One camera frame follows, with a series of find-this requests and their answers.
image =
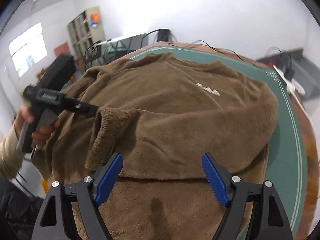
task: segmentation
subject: green table mat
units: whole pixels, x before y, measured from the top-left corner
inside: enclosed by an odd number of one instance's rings
[[[220,60],[227,66],[238,70],[253,79],[265,82],[276,95],[279,102],[277,126],[270,140],[266,179],[273,182],[288,215],[293,236],[296,235],[301,221],[306,185],[307,160],[298,126],[296,114],[290,102],[285,83],[270,68],[259,68],[252,64],[223,55],[182,47],[153,46],[132,56],[139,60],[149,53],[171,51],[176,58],[208,63]]]

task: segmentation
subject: shelving unit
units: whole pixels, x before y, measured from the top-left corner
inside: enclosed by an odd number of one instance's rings
[[[72,46],[77,57],[83,57],[85,51],[97,41],[105,41],[101,19],[96,27],[90,24],[91,14],[98,13],[99,7],[88,8],[67,25]]]

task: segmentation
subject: person's arm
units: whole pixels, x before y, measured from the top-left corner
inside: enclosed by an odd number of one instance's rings
[[[32,123],[33,120],[34,117],[28,110],[27,106],[21,106],[14,125],[0,143],[0,176],[6,179],[12,179],[17,175],[24,159],[24,153],[16,150],[18,138],[20,136],[23,123]],[[50,138],[51,133],[58,126],[59,121],[56,121],[54,125],[41,127],[39,132],[34,132],[32,134],[34,143],[38,147],[43,147],[46,141]]]
[[[16,150],[17,143],[13,125],[0,144],[0,174],[6,179],[14,178],[22,166],[24,153]]]

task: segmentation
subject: black cable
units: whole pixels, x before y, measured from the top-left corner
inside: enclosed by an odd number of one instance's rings
[[[113,54],[113,58],[112,58],[111,62],[116,60],[116,53],[117,53],[117,50],[118,50],[118,44],[119,44],[119,41],[116,42],[116,47],[113,47],[113,45],[112,45],[112,47],[115,49],[115,53]]]
[[[284,55],[284,53],[281,51],[281,49],[279,49],[278,47],[276,47],[276,46],[272,46],[272,47],[270,47],[268,50],[267,50],[267,52],[264,54],[264,56],[267,56],[268,55],[268,53],[270,53],[273,49],[277,49],[277,50],[279,50],[279,52],[280,52],[280,54],[283,56]],[[290,63],[289,63],[289,61],[288,61],[288,68],[289,69],[292,69],[292,57],[291,57],[291,55],[290,55],[290,53],[288,53],[288,52],[286,52],[286,51],[284,51],[285,53],[287,53],[287,55],[289,56],[289,59],[290,59]]]
[[[195,44],[196,44],[197,42],[199,42],[199,41],[205,43],[205,44],[201,44],[201,45],[208,46],[209,48],[213,49],[214,51],[216,51],[216,52],[218,52],[218,53],[221,53],[222,55],[225,55],[225,53],[223,53],[223,51],[220,50],[221,48],[220,48],[220,49],[216,49],[216,48],[210,46],[208,43],[206,43],[205,41],[202,41],[202,40],[197,40],[197,41],[194,41],[193,43],[189,43],[189,44],[188,44],[187,46],[185,46],[185,47],[176,46],[176,45],[174,45],[173,42],[171,41],[171,42],[169,42],[169,46],[180,47],[180,48],[185,48],[185,49],[191,49],[191,48],[193,48],[193,46],[190,46],[190,45],[195,45]],[[244,61],[236,52],[234,52],[234,51],[231,50],[231,49],[222,49],[222,50],[231,51],[231,52],[233,52],[234,54],[236,54],[237,57],[238,57],[240,60],[242,60],[243,62],[247,62],[247,63],[250,63],[250,64],[254,65],[255,67],[258,67],[257,65],[253,64],[253,63],[250,62],[250,61]]]
[[[272,46],[272,47],[270,47],[270,48],[267,50],[267,52],[264,54],[264,56],[267,56],[267,54],[270,53],[271,51],[273,51],[274,49],[279,50],[279,51],[280,51],[280,54],[282,54],[282,51],[281,51],[278,47]]]
[[[127,48],[127,54],[129,54],[129,52],[130,52],[132,39],[133,39],[133,37],[130,38],[129,45],[128,45],[128,48]]]
[[[87,66],[86,66],[86,62],[85,62],[85,56],[86,56],[86,54],[87,54],[87,51],[88,51],[90,48],[92,48],[93,45],[98,44],[99,42],[100,42],[100,41],[96,41],[94,44],[92,44],[89,48],[86,49],[86,51],[85,51],[85,53],[84,53],[84,56],[83,56],[84,69],[85,69],[85,70],[87,70]]]
[[[36,196],[33,195],[25,186],[23,186],[23,185],[21,184],[21,182],[18,181],[17,178],[14,178],[14,179],[18,182],[18,184],[19,184],[26,192],[28,192],[31,196],[36,197]]]
[[[103,58],[103,61],[104,61],[105,64],[109,64],[109,62],[104,59],[104,55],[106,54],[107,49],[108,49],[108,46],[106,47],[106,49],[104,50],[104,52],[102,54],[102,58]]]
[[[95,46],[93,50],[91,50],[91,67],[92,67],[92,62],[93,62],[93,59],[92,59],[92,53],[94,52],[94,50],[97,48],[98,46]]]
[[[141,38],[140,48],[142,49],[142,43],[143,43],[143,39],[144,39],[145,37],[147,37],[147,36],[150,35],[151,33],[155,33],[155,32],[162,31],[162,30],[167,30],[167,29],[158,29],[158,30],[151,31],[151,32],[147,33],[146,35],[144,35],[144,36]]]
[[[171,37],[174,38],[175,42],[178,42],[177,38],[171,33]]]
[[[26,179],[24,177],[22,177],[22,175],[20,174],[20,172],[18,172],[19,176],[24,180],[25,183],[27,183]]]

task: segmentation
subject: brown towel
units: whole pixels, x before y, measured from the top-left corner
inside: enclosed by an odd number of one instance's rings
[[[100,207],[114,239],[211,239],[224,208],[202,172],[204,152],[248,182],[264,179],[276,97],[220,61],[123,59],[91,68],[66,93],[100,106],[97,116],[63,112],[33,163],[47,181],[72,183],[122,153],[120,178]]]

